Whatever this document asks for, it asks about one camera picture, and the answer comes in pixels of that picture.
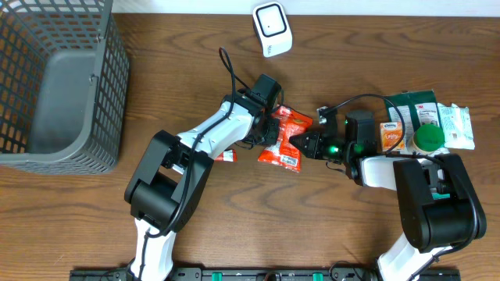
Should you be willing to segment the white barcode scanner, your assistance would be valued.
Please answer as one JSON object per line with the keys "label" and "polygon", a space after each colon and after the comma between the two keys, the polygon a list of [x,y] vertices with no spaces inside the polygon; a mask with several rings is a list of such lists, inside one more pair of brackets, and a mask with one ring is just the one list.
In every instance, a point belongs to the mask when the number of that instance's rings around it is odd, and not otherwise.
{"label": "white barcode scanner", "polygon": [[293,35],[284,7],[279,2],[267,2],[256,6],[252,11],[252,20],[265,58],[291,50]]}

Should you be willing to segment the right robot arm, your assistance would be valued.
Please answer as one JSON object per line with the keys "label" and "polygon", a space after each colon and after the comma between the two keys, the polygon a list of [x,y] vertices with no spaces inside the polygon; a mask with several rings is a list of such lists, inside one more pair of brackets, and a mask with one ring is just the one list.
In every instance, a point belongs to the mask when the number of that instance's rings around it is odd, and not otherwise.
{"label": "right robot arm", "polygon": [[347,113],[345,134],[337,134],[335,115],[323,132],[290,137],[305,157],[345,165],[345,174],[362,187],[396,192],[403,233],[377,259],[379,280],[417,280],[440,257],[484,236],[487,220],[462,159],[457,154],[401,155],[377,151],[373,114]]}

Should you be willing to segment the grey plastic mesh basket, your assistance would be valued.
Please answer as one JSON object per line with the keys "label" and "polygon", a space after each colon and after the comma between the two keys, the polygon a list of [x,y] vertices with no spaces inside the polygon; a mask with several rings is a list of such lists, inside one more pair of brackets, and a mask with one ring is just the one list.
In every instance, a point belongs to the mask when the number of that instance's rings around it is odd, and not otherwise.
{"label": "grey plastic mesh basket", "polygon": [[1,0],[1,164],[103,174],[119,157],[130,60],[111,0]]}

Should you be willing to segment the red snack bag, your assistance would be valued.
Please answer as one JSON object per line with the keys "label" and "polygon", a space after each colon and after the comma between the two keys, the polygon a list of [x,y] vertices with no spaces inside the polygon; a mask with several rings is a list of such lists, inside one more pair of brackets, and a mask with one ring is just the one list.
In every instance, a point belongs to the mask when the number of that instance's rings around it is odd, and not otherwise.
{"label": "red snack bag", "polygon": [[304,133],[313,124],[313,119],[285,106],[279,107],[273,117],[279,119],[277,142],[266,147],[258,161],[299,173],[301,152],[290,143],[290,137]]}

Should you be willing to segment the green-lid seasoning jar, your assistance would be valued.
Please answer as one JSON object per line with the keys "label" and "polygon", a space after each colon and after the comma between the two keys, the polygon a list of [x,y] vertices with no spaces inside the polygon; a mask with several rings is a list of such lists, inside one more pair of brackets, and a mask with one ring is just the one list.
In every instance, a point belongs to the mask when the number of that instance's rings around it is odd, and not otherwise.
{"label": "green-lid seasoning jar", "polygon": [[445,144],[445,135],[442,128],[432,123],[423,124],[410,137],[408,151],[418,154],[432,154]]}

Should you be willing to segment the small orange packet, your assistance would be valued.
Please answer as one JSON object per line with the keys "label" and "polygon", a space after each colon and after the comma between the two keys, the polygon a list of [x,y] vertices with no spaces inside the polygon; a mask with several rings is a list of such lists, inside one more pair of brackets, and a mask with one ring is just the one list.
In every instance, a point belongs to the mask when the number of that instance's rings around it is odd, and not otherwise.
{"label": "small orange packet", "polygon": [[393,151],[404,151],[405,141],[401,122],[389,122],[380,124],[380,142],[382,151],[388,151],[396,143],[398,145],[393,148]]}

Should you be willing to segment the teal tissue packet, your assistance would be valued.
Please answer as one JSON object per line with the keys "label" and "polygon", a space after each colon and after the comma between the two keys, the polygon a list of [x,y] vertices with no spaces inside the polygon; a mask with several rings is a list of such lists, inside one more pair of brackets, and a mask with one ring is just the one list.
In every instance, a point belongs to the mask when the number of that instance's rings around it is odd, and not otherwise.
{"label": "teal tissue packet", "polygon": [[460,108],[456,104],[445,106],[441,103],[437,104],[437,109],[445,135],[445,147],[474,150],[470,110],[467,107]]}

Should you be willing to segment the green 3M product package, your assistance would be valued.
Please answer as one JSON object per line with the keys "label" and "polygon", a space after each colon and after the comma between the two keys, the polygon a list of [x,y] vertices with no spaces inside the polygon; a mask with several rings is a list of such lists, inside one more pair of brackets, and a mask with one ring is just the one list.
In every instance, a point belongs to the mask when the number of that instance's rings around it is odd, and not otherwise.
{"label": "green 3M product package", "polygon": [[[441,128],[434,92],[428,90],[396,94],[387,97],[384,103],[391,121],[401,122],[404,126],[405,150],[401,151],[401,153],[404,155],[423,155],[410,153],[407,146],[410,137],[421,125],[432,123]],[[435,156],[440,154],[449,154],[449,150],[445,148],[445,145],[428,155]]]}

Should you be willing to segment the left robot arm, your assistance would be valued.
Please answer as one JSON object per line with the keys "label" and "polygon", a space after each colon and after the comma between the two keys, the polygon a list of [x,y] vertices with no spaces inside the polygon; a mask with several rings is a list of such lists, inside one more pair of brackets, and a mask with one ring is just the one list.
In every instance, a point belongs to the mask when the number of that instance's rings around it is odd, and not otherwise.
{"label": "left robot arm", "polygon": [[167,279],[176,235],[198,207],[216,157],[238,141],[260,145],[275,137],[278,122],[272,115],[282,103],[281,90],[234,93],[195,128],[154,135],[124,193],[137,227],[127,279]]}

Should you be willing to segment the red stick packet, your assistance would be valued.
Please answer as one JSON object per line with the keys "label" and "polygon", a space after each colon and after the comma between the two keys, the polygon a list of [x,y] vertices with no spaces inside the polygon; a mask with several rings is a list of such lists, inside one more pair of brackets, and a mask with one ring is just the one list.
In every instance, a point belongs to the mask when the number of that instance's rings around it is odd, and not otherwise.
{"label": "red stick packet", "polygon": [[237,153],[234,149],[227,149],[221,152],[216,158],[218,162],[236,162],[238,160]]}

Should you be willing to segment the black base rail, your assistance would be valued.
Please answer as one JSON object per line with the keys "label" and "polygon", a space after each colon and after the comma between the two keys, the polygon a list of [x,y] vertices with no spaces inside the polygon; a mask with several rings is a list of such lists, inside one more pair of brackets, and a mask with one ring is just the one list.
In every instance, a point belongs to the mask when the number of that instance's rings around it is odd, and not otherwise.
{"label": "black base rail", "polygon": [[[131,274],[125,268],[109,270],[72,270],[70,281],[128,281]],[[177,268],[169,276],[171,281],[378,281],[380,278],[370,269],[351,269],[347,266],[337,267],[331,271],[320,269],[200,269]]]}

